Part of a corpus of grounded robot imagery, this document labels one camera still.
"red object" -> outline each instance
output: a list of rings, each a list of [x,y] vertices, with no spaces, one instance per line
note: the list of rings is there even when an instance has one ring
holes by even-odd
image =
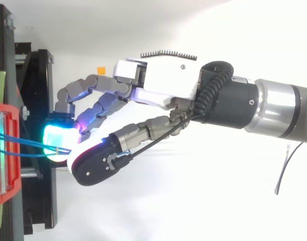
[[[12,137],[19,137],[19,111],[17,108],[0,104],[0,112],[6,114],[6,134]],[[20,153],[18,143],[7,142],[5,150],[13,153]],[[6,193],[1,195],[1,177],[0,177],[0,204],[3,204],[12,198],[22,187],[21,182],[21,162],[20,157],[5,155],[7,162],[8,187]]]

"white background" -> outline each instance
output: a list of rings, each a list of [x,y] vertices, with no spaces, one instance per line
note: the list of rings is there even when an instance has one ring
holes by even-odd
[[[16,40],[55,56],[54,96],[71,81],[141,52],[224,60],[235,75],[307,87],[307,0],[6,0]],[[77,113],[99,94],[77,104]],[[167,112],[128,104],[94,135]],[[83,187],[57,172],[58,224],[26,240],[307,240],[307,145],[274,188],[286,144],[190,123],[117,175]]]

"robotic hand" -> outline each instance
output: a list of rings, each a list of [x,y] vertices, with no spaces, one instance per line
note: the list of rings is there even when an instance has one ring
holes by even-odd
[[[307,142],[307,88],[263,79],[253,82],[233,73],[226,62],[201,67],[195,56],[157,51],[119,61],[113,78],[90,75],[68,84],[58,92],[53,113],[64,122],[72,121],[75,101],[93,90],[104,92],[93,108],[74,121],[83,148],[70,153],[69,170],[81,185],[104,181],[160,140],[179,134],[190,120]],[[130,100],[169,109],[170,116],[127,125],[90,145],[89,131]],[[152,142],[118,157],[147,140]]]

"silver cylinder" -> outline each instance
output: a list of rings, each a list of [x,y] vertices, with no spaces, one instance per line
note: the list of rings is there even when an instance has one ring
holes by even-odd
[[[16,65],[23,65],[25,59],[26,59],[26,54],[16,54],[15,55]]]
[[[291,85],[258,79],[259,99],[254,117],[245,127],[250,133],[282,136],[295,111],[295,94]]]
[[[28,177],[37,177],[37,174],[33,167],[23,167],[21,169],[21,178],[28,178]]]

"red holder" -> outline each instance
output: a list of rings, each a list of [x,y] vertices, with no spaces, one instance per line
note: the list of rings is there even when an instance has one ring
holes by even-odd
[[[0,116],[1,115],[3,121],[2,123],[0,121],[0,125],[3,125],[4,134],[19,138],[18,109],[11,105],[0,104]],[[5,151],[20,153],[20,145],[18,143],[6,142]],[[1,165],[0,160],[0,204],[12,198],[22,187],[20,157],[3,155],[3,165]],[[4,167],[3,174],[1,174],[1,166]],[[4,190],[5,193],[2,193],[2,185],[4,188],[6,187]]]

